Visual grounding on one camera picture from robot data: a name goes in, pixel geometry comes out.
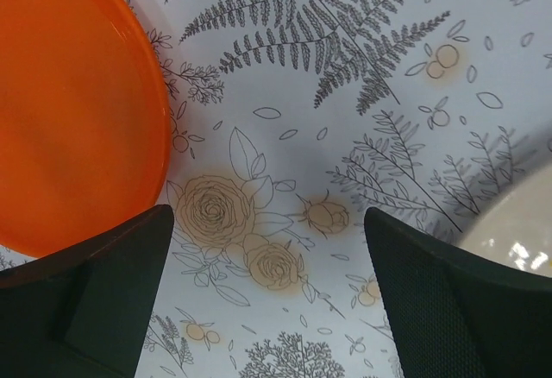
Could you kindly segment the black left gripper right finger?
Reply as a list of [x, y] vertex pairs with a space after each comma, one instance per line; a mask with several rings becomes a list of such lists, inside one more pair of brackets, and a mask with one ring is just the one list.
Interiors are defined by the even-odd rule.
[[367, 248], [406, 377], [549, 377], [551, 280], [371, 207]]

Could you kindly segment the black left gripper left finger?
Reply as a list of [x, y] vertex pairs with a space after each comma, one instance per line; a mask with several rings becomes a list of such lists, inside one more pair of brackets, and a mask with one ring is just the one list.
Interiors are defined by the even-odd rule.
[[169, 205], [1, 273], [3, 377], [135, 375], [174, 226]]

